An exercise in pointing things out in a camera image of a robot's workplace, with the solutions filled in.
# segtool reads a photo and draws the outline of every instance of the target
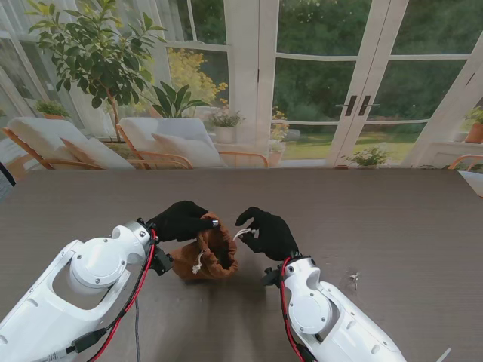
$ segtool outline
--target brown drawstring bag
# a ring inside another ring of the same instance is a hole
[[[218,219],[214,213],[206,213],[202,219]],[[171,252],[173,270],[185,281],[221,279],[235,273],[236,244],[228,229],[220,221],[220,227],[198,234],[196,241]]]

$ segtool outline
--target chair cushion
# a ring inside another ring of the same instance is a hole
[[[203,141],[185,140],[177,136],[153,133],[162,153],[179,155],[187,158],[194,168],[224,167],[216,149],[212,149]]]
[[[69,152],[60,138],[78,142],[87,140],[72,123],[60,119],[19,117],[8,122],[7,127],[45,159],[79,161]],[[69,165],[54,164],[53,166],[58,169],[72,169]]]
[[[472,187],[473,191],[483,197],[483,174],[468,171],[459,172]]]
[[[123,118],[119,124],[138,151],[162,152],[152,134],[202,141],[216,151],[205,125],[197,118]]]
[[[129,162],[123,159],[120,155],[115,153],[109,147],[103,145],[95,138],[90,140],[73,140],[68,141],[60,138],[66,145],[67,149],[81,162],[86,164],[93,164],[106,169],[116,170],[133,170]]]

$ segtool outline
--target french door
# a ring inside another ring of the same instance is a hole
[[[284,159],[333,167],[383,144],[409,165],[481,65],[480,3],[260,2],[258,116],[290,124]]]

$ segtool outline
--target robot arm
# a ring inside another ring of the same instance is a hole
[[[97,328],[125,288],[127,264],[140,264],[149,249],[150,233],[144,225],[116,226],[112,237],[76,240],[65,246],[40,278],[0,323],[0,360],[30,362],[56,360],[66,355],[72,341]],[[60,298],[54,291],[56,276],[69,268],[69,286],[78,294],[105,293],[91,310]],[[64,361],[77,356],[71,353]]]
[[[249,207],[236,221],[253,219],[240,239],[255,253],[284,261],[267,269],[265,285],[281,288],[288,338],[301,360],[318,362],[405,362],[395,343],[334,285],[320,281],[312,258],[301,256],[286,222],[276,215]],[[291,292],[288,308],[285,287]],[[303,345],[297,345],[290,326]]]
[[[396,344],[334,285],[319,281],[310,257],[282,273],[292,329],[318,362],[405,362]]]
[[[217,220],[200,219],[206,213],[206,209],[191,201],[181,201],[148,221],[149,228],[139,219],[116,226],[111,237],[85,243],[76,240],[65,246],[0,323],[0,361],[75,359],[77,353],[73,352],[89,348],[108,330],[96,328],[126,286],[130,275],[126,265],[149,259],[149,268],[158,275],[171,269],[171,258],[152,245],[149,230],[159,235],[156,241],[189,240],[202,230],[217,227]],[[95,308],[81,309],[55,293],[54,279],[64,268],[69,268],[69,286],[76,295],[105,293]],[[123,309],[118,318],[125,312]]]

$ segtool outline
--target black glove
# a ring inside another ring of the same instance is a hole
[[[251,218],[254,221],[248,227],[259,231],[258,238],[247,233],[240,239],[254,253],[265,253],[272,260],[282,261],[299,251],[287,223],[280,216],[262,211],[258,207],[249,207],[238,217],[236,225],[241,226]]]
[[[155,224],[152,228],[160,241],[186,241],[196,238],[199,232],[214,227],[212,220],[200,219],[207,212],[192,201],[180,201],[152,218],[148,224]]]

